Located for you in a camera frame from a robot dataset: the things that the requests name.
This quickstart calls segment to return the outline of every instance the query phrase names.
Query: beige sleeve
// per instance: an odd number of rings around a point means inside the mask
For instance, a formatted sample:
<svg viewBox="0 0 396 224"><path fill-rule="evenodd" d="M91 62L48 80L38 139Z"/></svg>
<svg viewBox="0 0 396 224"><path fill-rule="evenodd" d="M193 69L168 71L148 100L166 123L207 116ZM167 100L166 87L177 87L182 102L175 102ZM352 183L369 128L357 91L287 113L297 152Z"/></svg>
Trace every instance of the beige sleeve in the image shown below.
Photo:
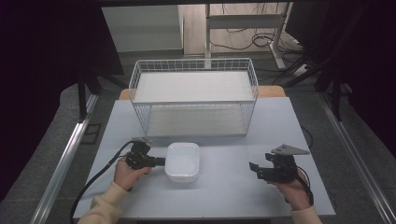
<svg viewBox="0 0 396 224"><path fill-rule="evenodd" d="M127 195L127 191L116 183L111 183L104 194L93 198L91 210L79 220L78 224L116 223L122 212L122 200Z"/></svg>
<svg viewBox="0 0 396 224"><path fill-rule="evenodd" d="M291 211L294 224L321 224L314 206L305 210Z"/></svg>

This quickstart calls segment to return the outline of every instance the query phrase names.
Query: black curtain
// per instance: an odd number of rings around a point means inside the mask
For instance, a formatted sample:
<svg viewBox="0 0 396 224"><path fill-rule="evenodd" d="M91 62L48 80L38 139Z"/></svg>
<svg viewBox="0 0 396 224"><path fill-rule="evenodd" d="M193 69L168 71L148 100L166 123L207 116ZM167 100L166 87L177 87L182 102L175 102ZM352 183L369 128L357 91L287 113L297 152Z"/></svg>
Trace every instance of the black curtain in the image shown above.
<svg viewBox="0 0 396 224"><path fill-rule="evenodd" d="M94 71L120 75L122 68L95 3L3 1L0 43L3 200L52 122L61 92L78 74L88 80Z"/></svg>
<svg viewBox="0 0 396 224"><path fill-rule="evenodd" d="M370 1L346 43L339 72L349 102L396 157L396 1Z"/></svg>

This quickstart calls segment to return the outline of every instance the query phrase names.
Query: wire basket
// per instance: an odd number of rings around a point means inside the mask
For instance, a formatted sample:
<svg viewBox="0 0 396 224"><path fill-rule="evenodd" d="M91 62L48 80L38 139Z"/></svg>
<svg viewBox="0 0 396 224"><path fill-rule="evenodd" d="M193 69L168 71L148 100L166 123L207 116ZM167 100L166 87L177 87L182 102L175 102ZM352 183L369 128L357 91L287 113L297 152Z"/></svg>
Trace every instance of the wire basket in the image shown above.
<svg viewBox="0 0 396 224"><path fill-rule="evenodd" d="M129 93L146 136L246 135L258 82L250 59L148 60Z"/></svg>

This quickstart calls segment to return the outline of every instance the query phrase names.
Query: metal rail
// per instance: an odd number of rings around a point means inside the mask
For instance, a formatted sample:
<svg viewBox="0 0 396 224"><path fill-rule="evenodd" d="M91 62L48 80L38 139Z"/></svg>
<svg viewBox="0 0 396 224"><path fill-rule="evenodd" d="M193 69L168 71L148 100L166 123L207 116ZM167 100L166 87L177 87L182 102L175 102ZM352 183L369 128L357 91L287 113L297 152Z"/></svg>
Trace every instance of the metal rail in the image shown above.
<svg viewBox="0 0 396 224"><path fill-rule="evenodd" d="M46 191L44 192L43 197L41 198L32 219L30 220L30 223L38 224L45 223L47 221L50 210L55 202L56 196L59 193L67 171L69 170L70 164L72 163L73 158L76 154L82 135L84 134L85 129L90 122L92 111L96 104L97 98L97 95L91 95L91 97L88 99L87 117L84 119L83 122L76 125L76 128L73 131L66 148L64 149L64 154L62 155L55 171L53 172L52 178L47 185Z"/></svg>
<svg viewBox="0 0 396 224"><path fill-rule="evenodd" d="M353 141L349 137L347 130L344 128L343 122L338 121L338 119L332 113L330 102L327 98L326 93L318 93L318 98L327 116L329 117L332 126L340 137L340 140L344 146L344 149L346 150L347 155L355 166L355 169L361 178L361 182L363 183L364 187L366 187L370 197L372 198L379 215L384 220L384 223L395 224L396 216L389 205L387 196L376 183L369 168L366 166L364 160L362 159L361 154L353 144Z"/></svg>

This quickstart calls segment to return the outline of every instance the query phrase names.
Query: forearm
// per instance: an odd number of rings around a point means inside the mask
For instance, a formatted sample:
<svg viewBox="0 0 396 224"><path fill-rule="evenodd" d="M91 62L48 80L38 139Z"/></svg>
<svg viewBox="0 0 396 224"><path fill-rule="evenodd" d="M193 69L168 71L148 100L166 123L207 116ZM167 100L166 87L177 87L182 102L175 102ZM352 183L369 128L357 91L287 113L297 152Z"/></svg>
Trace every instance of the forearm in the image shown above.
<svg viewBox="0 0 396 224"><path fill-rule="evenodd" d="M111 183L104 194L93 198L91 210L79 220L78 224L116 223L122 212L122 200L127 195L127 191L116 183Z"/></svg>
<svg viewBox="0 0 396 224"><path fill-rule="evenodd" d="M321 224L314 206L299 211L291 211L294 224Z"/></svg>

